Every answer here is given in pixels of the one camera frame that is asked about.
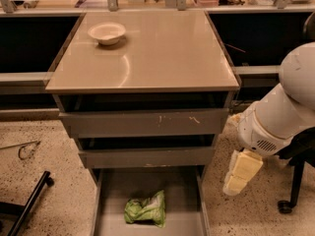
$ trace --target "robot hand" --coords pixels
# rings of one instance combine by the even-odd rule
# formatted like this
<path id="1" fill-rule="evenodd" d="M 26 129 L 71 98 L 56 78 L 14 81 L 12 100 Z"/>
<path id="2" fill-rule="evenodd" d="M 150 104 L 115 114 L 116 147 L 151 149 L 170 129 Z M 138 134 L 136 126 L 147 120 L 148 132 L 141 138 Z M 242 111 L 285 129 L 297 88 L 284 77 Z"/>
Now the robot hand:
<path id="1" fill-rule="evenodd" d="M 263 156 L 287 147 L 298 133 L 315 127 L 315 42 L 291 51 L 281 64 L 280 83 L 240 116 L 238 139 L 223 191 L 240 193 L 263 164 Z"/>

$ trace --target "bowl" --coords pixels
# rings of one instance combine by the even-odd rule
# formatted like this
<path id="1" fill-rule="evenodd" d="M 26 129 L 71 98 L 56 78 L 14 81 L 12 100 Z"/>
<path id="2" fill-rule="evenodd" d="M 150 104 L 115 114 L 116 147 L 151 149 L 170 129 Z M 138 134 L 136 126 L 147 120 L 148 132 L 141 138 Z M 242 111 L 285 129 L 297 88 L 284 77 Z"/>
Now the bowl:
<path id="1" fill-rule="evenodd" d="M 117 43 L 125 32 L 126 29 L 123 25 L 108 22 L 91 27 L 88 34 L 90 37 L 96 39 L 99 44 L 112 45 Z"/>

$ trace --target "chair caster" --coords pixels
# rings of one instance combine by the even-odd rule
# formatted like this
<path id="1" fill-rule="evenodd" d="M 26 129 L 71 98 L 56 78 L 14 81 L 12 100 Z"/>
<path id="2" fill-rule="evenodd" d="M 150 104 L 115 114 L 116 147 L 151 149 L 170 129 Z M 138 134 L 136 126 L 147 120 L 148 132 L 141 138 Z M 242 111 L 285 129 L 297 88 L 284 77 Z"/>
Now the chair caster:
<path id="1" fill-rule="evenodd" d="M 289 201 L 279 201 L 278 210 L 282 214 L 292 213 L 291 203 Z"/>
<path id="2" fill-rule="evenodd" d="M 48 178 L 47 178 L 46 184 L 47 184 L 48 187 L 53 186 L 54 183 L 55 183 L 55 182 L 53 181 L 53 179 L 52 179 L 51 177 L 48 177 Z"/>

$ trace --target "green bag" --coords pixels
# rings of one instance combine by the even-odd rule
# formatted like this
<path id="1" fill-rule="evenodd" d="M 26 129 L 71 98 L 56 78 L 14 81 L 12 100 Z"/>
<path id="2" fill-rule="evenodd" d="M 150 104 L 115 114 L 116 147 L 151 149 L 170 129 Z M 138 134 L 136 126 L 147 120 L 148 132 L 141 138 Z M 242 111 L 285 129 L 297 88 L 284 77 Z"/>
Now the green bag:
<path id="1" fill-rule="evenodd" d="M 130 224 L 151 220 L 157 227 L 165 227 L 164 191 L 159 191 L 152 198 L 143 201 L 129 200 L 125 207 L 124 217 Z"/>

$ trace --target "floor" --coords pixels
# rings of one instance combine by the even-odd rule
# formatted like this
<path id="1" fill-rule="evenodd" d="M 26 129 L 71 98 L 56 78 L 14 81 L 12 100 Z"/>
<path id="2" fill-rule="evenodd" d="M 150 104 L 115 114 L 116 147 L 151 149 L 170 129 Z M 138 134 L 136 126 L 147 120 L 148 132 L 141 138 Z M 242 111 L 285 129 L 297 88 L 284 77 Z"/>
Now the floor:
<path id="1" fill-rule="evenodd" d="M 18 157 L 18 147 L 0 150 L 0 200 L 23 205 L 45 170 L 55 182 L 44 187 L 19 235 L 90 235 L 95 182 L 60 121 L 45 115 L 18 121 L 0 116 L 0 121 L 0 148 L 40 141 L 22 154 L 23 160 Z M 277 201 L 289 198 L 292 168 L 276 156 L 265 159 L 263 169 L 240 195 L 230 197 L 222 192 L 229 157 L 236 148 L 236 123 L 229 118 L 203 182 L 211 235 L 314 235 L 314 168 L 306 165 L 293 213 L 280 214 Z M 4 223 L 0 235 L 6 235 L 8 228 Z"/>

